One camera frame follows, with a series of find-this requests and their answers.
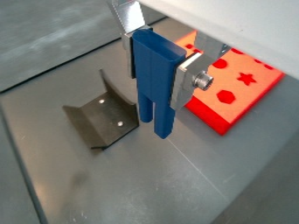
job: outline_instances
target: small screw on bracket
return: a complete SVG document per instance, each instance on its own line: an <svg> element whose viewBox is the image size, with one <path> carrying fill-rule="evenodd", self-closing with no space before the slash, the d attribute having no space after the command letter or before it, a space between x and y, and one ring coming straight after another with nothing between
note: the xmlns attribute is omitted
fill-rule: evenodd
<svg viewBox="0 0 299 224"><path fill-rule="evenodd" d="M213 78L206 74L205 71L201 71L196 76L193 75L192 85L194 88L205 91L209 88L212 81Z"/></svg>

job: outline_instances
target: screw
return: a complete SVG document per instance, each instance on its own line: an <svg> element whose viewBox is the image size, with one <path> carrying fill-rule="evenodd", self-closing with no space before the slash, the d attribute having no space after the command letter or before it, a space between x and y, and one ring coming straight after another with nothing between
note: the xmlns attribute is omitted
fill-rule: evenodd
<svg viewBox="0 0 299 224"><path fill-rule="evenodd" d="M224 53L226 50L228 50L228 46L226 45L222 45L220 52Z"/></svg>
<svg viewBox="0 0 299 224"><path fill-rule="evenodd" d="M206 74L205 71L201 71L196 76L193 76L192 85L194 88L205 91L209 88L212 81L213 78Z"/></svg>

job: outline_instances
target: dark grey floor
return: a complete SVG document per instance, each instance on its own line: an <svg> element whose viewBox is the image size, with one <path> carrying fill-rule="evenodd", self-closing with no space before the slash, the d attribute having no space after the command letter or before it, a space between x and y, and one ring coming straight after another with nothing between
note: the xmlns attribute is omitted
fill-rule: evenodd
<svg viewBox="0 0 299 224"><path fill-rule="evenodd" d="M170 19L153 28L172 40L190 30ZM100 68L134 102L120 41L2 94L48 222L210 223L297 133L299 81L285 77L225 136L182 109L165 140L141 123L105 151L92 152L61 106L81 106L105 92Z"/></svg>
<svg viewBox="0 0 299 224"><path fill-rule="evenodd" d="M118 37L105 0L1 0L0 27L0 92Z"/></svg>

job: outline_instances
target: red shape sorter board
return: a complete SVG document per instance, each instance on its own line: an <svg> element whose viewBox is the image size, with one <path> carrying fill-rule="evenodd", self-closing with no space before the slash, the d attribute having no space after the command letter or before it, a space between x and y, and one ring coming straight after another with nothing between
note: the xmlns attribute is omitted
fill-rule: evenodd
<svg viewBox="0 0 299 224"><path fill-rule="evenodd" d="M198 51L192 45L194 34L176 41L186 55ZM284 74L236 49L209 66L208 74L213 83L205 92L194 89L185 108L224 135Z"/></svg>

